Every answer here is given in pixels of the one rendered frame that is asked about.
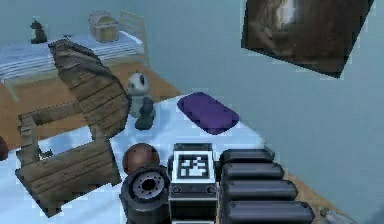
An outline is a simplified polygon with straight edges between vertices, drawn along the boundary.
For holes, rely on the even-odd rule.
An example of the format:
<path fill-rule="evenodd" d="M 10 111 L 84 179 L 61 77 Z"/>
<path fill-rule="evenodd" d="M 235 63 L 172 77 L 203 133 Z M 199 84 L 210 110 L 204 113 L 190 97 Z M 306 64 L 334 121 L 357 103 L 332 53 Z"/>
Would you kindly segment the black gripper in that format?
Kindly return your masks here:
<path fill-rule="evenodd" d="M 171 224 L 169 187 L 170 179 L 163 165 L 138 168 L 128 175 L 119 194 L 126 224 Z"/>

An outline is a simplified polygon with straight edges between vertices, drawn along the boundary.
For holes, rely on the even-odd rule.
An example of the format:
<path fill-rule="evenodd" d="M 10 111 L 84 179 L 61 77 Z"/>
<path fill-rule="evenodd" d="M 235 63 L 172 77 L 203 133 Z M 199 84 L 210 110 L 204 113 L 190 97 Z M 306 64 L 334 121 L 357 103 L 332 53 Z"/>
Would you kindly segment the brown wooden chair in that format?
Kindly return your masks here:
<path fill-rule="evenodd" d="M 58 78 L 74 99 L 18 116 L 20 167 L 15 175 L 44 214 L 52 217 L 64 204 L 121 182 L 110 139 L 125 129 L 131 97 L 91 49 L 67 39 L 48 48 Z M 78 113 L 84 116 L 92 141 L 62 153 L 42 152 L 36 129 Z"/>

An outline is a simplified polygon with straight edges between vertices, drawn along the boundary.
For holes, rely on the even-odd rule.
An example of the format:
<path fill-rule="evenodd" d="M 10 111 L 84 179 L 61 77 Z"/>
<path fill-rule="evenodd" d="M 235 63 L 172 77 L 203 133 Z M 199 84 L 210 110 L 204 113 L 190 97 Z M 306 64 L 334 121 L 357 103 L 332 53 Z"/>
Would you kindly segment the brown ball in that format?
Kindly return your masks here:
<path fill-rule="evenodd" d="M 123 170 L 126 174 L 148 165 L 159 165 L 160 156 L 155 147 L 147 143 L 137 143 L 129 147 L 122 159 Z"/>

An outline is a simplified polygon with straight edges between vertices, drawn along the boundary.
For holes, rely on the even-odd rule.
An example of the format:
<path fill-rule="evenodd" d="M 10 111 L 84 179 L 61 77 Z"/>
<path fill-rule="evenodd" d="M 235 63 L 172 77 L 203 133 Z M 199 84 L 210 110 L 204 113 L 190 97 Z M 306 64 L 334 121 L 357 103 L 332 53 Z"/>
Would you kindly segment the white bed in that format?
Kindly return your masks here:
<path fill-rule="evenodd" d="M 210 143 L 219 158 L 226 149 L 254 149 L 264 146 L 264 139 L 243 123 L 230 130 L 211 135 L 197 127 L 177 107 L 176 97 L 155 105 L 157 115 L 153 127 L 138 131 L 129 119 L 125 130 L 110 139 L 118 164 L 133 144 L 153 145 L 165 164 L 176 143 Z M 121 187 L 104 185 L 62 207 L 62 212 L 48 218 L 15 176 L 20 162 L 14 152 L 0 162 L 0 224 L 125 224 L 121 207 Z"/>

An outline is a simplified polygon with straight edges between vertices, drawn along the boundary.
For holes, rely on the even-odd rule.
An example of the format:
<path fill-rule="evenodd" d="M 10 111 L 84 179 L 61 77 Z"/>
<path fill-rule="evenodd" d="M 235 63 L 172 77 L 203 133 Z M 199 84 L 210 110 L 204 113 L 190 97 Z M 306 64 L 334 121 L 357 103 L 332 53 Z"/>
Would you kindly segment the white panda plush toy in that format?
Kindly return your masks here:
<path fill-rule="evenodd" d="M 135 72 L 129 78 L 127 94 L 131 97 L 129 114 L 136 119 L 135 128 L 149 130 L 153 126 L 156 110 L 148 78 L 143 73 Z"/>

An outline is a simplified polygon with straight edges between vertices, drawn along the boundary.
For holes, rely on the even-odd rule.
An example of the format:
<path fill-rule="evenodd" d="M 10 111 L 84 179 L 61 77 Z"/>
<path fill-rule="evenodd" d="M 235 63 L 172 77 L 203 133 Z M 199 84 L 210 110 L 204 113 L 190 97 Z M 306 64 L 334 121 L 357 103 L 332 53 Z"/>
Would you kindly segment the purple pillow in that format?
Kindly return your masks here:
<path fill-rule="evenodd" d="M 178 108 L 199 128 L 211 135 L 228 131 L 239 122 L 239 115 L 204 92 L 182 97 Z"/>

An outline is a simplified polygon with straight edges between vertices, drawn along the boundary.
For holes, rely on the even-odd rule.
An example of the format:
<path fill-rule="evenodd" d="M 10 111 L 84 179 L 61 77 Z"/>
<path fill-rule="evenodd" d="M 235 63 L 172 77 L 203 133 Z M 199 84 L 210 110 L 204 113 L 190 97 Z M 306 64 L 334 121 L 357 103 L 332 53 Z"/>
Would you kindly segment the dark red round object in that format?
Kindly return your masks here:
<path fill-rule="evenodd" d="M 0 136 L 0 161 L 8 158 L 9 148 L 6 141 Z"/>

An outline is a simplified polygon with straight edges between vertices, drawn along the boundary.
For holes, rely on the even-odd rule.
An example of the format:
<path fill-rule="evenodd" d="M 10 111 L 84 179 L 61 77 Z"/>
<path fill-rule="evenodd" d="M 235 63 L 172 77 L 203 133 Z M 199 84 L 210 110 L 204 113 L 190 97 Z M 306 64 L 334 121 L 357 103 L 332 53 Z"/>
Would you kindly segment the tan wicker box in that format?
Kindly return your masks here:
<path fill-rule="evenodd" d="M 90 33 L 101 43 L 119 39 L 118 21 L 106 11 L 94 11 L 88 18 Z"/>

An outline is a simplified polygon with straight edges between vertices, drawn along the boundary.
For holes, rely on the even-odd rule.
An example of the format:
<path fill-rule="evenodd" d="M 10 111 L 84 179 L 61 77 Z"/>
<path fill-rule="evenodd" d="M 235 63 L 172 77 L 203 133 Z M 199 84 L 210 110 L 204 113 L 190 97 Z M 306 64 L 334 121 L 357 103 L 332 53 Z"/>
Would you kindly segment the white slatted desk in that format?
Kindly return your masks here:
<path fill-rule="evenodd" d="M 118 32 L 117 41 L 101 43 L 90 34 L 75 35 L 70 40 L 91 49 L 104 64 L 113 59 L 143 54 L 144 42 L 125 31 Z M 12 79 L 31 77 L 56 69 L 47 43 L 30 45 L 15 44 L 0 48 L 0 82 L 4 85 Z"/>

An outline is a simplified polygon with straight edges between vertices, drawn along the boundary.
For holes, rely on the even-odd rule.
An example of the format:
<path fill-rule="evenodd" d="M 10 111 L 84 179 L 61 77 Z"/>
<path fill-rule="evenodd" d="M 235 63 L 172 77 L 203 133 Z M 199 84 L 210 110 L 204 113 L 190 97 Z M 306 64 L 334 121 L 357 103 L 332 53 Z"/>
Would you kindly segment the dark cat figurine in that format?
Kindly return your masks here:
<path fill-rule="evenodd" d="M 34 30 L 35 37 L 31 39 L 32 44 L 40 44 L 47 42 L 47 36 L 43 30 L 43 26 L 36 20 L 32 22 L 30 28 Z"/>

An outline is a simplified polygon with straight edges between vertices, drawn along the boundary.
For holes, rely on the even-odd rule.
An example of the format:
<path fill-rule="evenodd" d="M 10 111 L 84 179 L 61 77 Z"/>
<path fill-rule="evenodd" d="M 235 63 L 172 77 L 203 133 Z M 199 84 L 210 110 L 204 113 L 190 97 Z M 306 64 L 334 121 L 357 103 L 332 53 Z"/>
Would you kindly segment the dark framed wall picture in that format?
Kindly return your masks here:
<path fill-rule="evenodd" d="M 246 0 L 241 47 L 340 78 L 375 0 Z"/>

